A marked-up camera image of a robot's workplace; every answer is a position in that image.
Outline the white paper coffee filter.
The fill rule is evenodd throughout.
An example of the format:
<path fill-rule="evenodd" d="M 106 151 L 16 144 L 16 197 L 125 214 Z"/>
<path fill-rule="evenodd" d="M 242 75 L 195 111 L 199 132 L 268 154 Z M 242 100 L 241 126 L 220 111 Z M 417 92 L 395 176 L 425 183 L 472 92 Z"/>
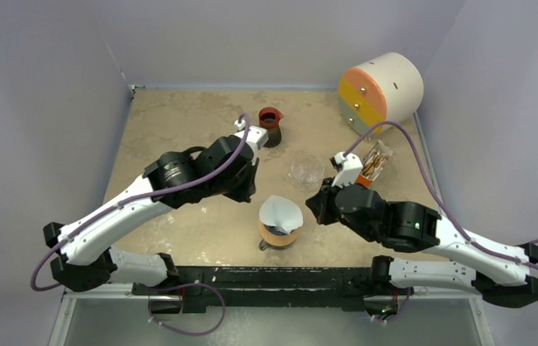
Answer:
<path fill-rule="evenodd" d="M 284 229 L 297 229 L 303 226 L 303 215 L 299 206 L 293 201 L 272 195 L 259 209 L 259 220 L 266 225 L 281 226 Z"/>

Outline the blue ribbed glass dripper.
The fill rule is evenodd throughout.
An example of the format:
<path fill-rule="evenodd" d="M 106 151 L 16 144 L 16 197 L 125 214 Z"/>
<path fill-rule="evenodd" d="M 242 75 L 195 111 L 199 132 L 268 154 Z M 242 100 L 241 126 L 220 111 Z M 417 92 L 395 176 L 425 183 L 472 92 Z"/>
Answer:
<path fill-rule="evenodd" d="M 291 233 L 293 233 L 294 231 L 296 231 L 296 229 L 288 230 L 288 229 L 284 229 L 281 226 L 270 226 L 270 225 L 266 225 L 266 224 L 264 224 L 263 227 L 270 234 L 273 234 L 275 236 L 287 236 L 287 235 L 290 235 Z"/>

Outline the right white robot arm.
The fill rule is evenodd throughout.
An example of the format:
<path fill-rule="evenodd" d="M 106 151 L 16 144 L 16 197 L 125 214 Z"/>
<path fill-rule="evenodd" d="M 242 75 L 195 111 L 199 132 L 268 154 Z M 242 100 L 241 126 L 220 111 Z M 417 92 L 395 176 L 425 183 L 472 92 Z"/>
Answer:
<path fill-rule="evenodd" d="M 372 259 L 367 282 L 372 293 L 405 293 L 415 286 L 479 295 L 485 302 L 518 309 L 538 301 L 538 246 L 505 245 L 461 235 L 454 223 L 422 204 L 389 202 L 361 185 L 334 187 L 326 178 L 306 206 L 320 225 L 340 223 L 368 242 L 402 253 L 442 257 L 441 262 L 390 256 Z"/>

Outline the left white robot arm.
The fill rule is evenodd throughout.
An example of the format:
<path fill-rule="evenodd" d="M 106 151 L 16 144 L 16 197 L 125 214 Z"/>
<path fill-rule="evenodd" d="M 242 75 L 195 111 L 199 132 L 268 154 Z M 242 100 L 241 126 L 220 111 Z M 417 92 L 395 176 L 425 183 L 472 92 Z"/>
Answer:
<path fill-rule="evenodd" d="M 208 147 L 168 151 L 149 164 L 131 185 L 79 221 L 49 223 L 46 244 L 56 255 L 53 278 L 75 292 L 105 283 L 139 283 L 161 295 L 174 292 L 178 273 L 170 255 L 124 252 L 114 244 L 144 223 L 183 205 L 223 195 L 248 203 L 256 192 L 258 151 L 268 135 L 253 128 L 219 137 Z"/>

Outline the orange coffee filter holder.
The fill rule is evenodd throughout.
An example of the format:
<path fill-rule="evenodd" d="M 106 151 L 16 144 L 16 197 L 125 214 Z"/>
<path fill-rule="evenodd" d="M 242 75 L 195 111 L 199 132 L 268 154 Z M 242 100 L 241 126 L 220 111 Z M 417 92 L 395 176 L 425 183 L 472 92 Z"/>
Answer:
<path fill-rule="evenodd" d="M 392 156 L 393 150 L 391 148 L 386 146 L 382 141 L 376 142 L 362 159 L 363 167 L 355 182 L 369 188 L 378 178 Z"/>

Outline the red and black pitcher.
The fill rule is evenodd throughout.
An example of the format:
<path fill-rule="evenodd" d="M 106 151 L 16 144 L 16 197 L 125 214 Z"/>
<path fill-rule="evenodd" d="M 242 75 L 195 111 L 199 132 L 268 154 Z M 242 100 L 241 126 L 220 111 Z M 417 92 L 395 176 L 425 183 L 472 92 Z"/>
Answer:
<path fill-rule="evenodd" d="M 282 132 L 279 127 L 279 121 L 284 115 L 274 107 L 265 107 L 259 111 L 259 125 L 267 130 L 268 139 L 265 144 L 266 148 L 273 148 L 282 141 Z"/>

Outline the round cream drawer cabinet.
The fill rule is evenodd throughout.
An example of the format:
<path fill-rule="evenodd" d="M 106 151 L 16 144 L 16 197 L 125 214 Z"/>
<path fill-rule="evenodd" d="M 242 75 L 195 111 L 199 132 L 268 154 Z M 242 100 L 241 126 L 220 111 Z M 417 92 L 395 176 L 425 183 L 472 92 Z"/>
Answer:
<path fill-rule="evenodd" d="M 423 94 L 421 73 L 399 53 L 386 53 L 347 69 L 337 88 L 339 112 L 359 135 L 378 122 L 401 123 L 412 117 Z"/>

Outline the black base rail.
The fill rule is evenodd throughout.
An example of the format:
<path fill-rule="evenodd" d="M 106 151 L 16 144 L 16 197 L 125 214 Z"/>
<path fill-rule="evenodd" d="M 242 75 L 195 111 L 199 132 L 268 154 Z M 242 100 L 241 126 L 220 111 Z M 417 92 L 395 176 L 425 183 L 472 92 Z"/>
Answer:
<path fill-rule="evenodd" d="M 203 314 L 209 307 L 339 308 L 369 315 L 398 312 L 397 298 L 409 298 L 412 288 L 390 283 L 389 259 L 381 256 L 370 267 L 213 267 L 179 266 L 156 287 L 136 283 L 135 296 L 174 296 L 176 305 L 160 303 L 158 314 Z"/>

